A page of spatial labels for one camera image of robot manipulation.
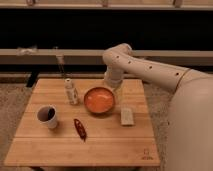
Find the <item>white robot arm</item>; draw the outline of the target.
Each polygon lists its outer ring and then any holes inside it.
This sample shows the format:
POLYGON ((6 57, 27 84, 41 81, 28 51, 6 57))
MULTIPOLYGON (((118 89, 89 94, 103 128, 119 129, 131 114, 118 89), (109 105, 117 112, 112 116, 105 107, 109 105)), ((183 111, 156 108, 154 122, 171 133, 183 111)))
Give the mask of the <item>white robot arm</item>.
POLYGON ((104 81, 118 87, 125 72, 173 93, 165 171, 213 171, 213 76, 131 56, 123 43, 103 52, 104 81))

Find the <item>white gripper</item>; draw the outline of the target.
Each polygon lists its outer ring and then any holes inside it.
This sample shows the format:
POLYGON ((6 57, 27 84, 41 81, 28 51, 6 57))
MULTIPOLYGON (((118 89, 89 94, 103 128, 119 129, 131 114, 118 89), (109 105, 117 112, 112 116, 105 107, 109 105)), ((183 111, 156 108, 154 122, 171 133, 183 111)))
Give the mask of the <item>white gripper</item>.
POLYGON ((121 69, 108 67, 104 74, 104 81, 111 88, 117 88, 123 81, 123 74, 124 71, 121 69))

